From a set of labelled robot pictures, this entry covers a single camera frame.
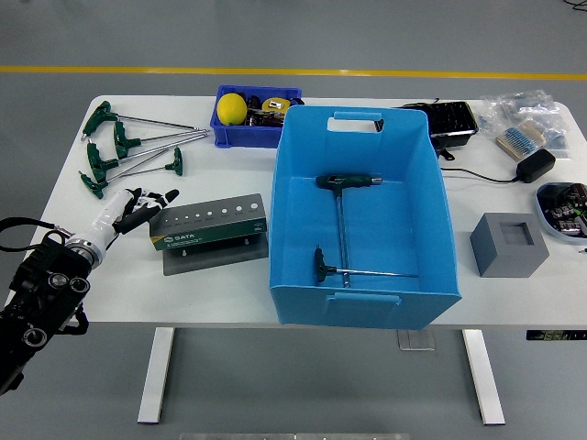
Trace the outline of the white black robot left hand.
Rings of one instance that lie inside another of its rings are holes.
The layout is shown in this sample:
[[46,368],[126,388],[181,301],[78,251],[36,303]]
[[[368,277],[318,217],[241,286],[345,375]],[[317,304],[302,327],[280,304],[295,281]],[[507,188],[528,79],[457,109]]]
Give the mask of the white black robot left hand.
[[157,193],[137,188],[118,192],[92,223],[86,238],[95,243],[110,243],[119,234],[125,235],[147,223],[173,202],[180,192],[172,189]]

